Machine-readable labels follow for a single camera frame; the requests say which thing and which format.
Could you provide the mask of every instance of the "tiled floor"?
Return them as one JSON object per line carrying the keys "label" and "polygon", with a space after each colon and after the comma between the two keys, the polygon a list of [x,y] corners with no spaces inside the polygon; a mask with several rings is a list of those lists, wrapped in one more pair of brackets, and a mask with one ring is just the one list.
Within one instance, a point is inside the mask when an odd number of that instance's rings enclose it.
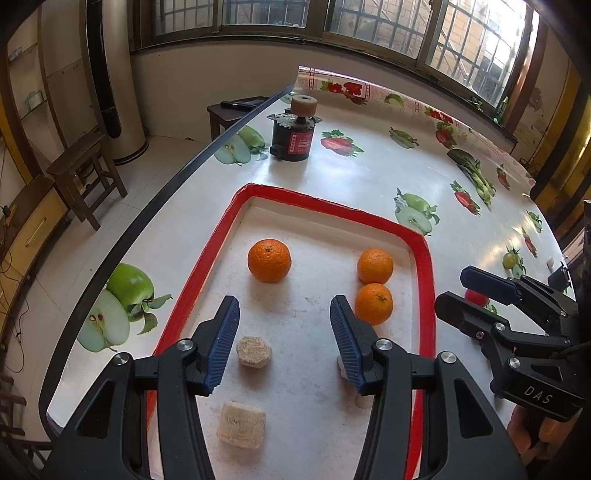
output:
{"label": "tiled floor", "polygon": [[[53,350],[80,295],[115,242],[152,197],[205,145],[178,138],[152,137],[146,153],[119,167],[127,188],[124,199],[115,190],[96,211],[100,229],[74,218],[41,265],[23,305],[22,348],[25,364],[20,373],[5,373],[14,379],[13,392],[27,399],[17,410],[30,440],[47,438],[38,415],[37,402]],[[18,371],[22,353],[11,338],[6,367]]]}

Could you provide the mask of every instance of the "mandarin orange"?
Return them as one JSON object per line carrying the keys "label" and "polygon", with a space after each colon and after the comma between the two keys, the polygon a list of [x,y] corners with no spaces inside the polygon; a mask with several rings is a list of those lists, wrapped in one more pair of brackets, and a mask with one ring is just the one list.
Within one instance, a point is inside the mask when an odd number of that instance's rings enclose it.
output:
{"label": "mandarin orange", "polygon": [[370,248],[357,262],[357,275],[365,283],[386,283],[394,271],[392,257],[380,248]]}
{"label": "mandarin orange", "polygon": [[388,320],[393,309],[392,294],[380,283],[365,285],[355,297],[355,316],[372,325]]}
{"label": "mandarin orange", "polygon": [[290,268],[290,251],[279,240],[260,240],[248,251],[248,270],[261,281],[279,281],[287,275]]}

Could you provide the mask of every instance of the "blue gripper pad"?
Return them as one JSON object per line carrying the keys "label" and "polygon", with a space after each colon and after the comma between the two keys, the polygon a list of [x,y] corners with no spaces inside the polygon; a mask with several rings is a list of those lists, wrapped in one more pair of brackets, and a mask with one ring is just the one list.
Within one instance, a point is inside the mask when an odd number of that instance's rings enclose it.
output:
{"label": "blue gripper pad", "polygon": [[361,392],[368,383],[365,373],[374,369],[371,345],[378,336],[369,323],[355,317],[343,295],[337,295],[330,302],[330,324],[349,383]]}
{"label": "blue gripper pad", "polygon": [[462,270],[460,281],[464,287],[477,291],[503,305],[516,305],[521,301],[515,283],[472,265]]}
{"label": "blue gripper pad", "polygon": [[[238,300],[234,297],[226,296],[216,316],[213,320],[210,320],[210,322],[218,323],[219,328],[217,334],[215,334],[215,338],[212,339],[213,342],[211,343],[209,353],[207,353],[207,375],[204,384],[209,391],[213,391],[222,382],[222,376],[228,363],[228,357],[232,350],[234,338],[236,337],[239,321],[240,305]],[[198,347],[202,345],[200,345],[199,339],[197,340],[197,345]]]}

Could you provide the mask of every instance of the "red label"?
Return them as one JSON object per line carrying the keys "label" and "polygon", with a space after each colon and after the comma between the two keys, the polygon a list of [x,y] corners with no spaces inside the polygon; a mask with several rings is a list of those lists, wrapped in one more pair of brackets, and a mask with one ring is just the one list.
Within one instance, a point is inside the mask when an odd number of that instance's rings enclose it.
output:
{"label": "red label", "polygon": [[310,151],[312,143],[313,130],[307,132],[292,132],[290,134],[290,143],[287,145],[287,153],[291,155],[301,155]]}

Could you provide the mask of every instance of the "electrical cable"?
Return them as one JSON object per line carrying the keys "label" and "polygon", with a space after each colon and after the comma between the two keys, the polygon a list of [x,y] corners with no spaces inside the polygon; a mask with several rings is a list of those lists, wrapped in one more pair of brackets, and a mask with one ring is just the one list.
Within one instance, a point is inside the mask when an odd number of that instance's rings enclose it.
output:
{"label": "electrical cable", "polygon": [[[4,162],[6,159],[6,150],[7,150],[7,145],[5,143],[4,144],[4,152],[2,153],[2,167],[0,168],[0,187],[2,186],[2,177],[4,175]],[[2,274],[5,278],[7,278],[9,280],[17,282],[17,284],[20,284],[21,281],[19,279],[12,278],[12,277],[6,275],[6,273],[8,272],[8,270],[10,270],[10,267],[12,266],[12,254],[10,253],[10,250],[6,249],[7,239],[8,239],[8,224],[6,224],[4,227],[4,234],[2,235],[2,242],[0,242],[0,252],[4,251],[4,250],[6,251],[4,258],[6,260],[8,257],[8,260],[7,260],[8,266],[6,267],[6,270],[5,270],[2,268],[2,265],[0,265],[0,274]],[[2,286],[2,284],[0,284],[0,291],[2,292],[2,295],[4,296],[4,298],[6,299],[7,297],[4,293],[4,287]],[[27,305],[27,309],[24,312],[22,312],[19,315],[18,319],[11,325],[11,333],[12,333],[13,337],[15,338],[15,340],[17,341],[18,346],[21,349],[22,365],[19,370],[13,370],[6,363],[4,363],[4,366],[6,367],[6,369],[10,370],[13,374],[19,374],[25,368],[25,350],[23,350],[23,348],[22,348],[22,317],[29,311],[30,307],[29,307],[29,302],[28,302],[26,296],[24,296],[24,301],[25,301],[25,304]],[[8,312],[2,312],[1,309],[0,309],[0,314],[4,314],[8,317]]]}

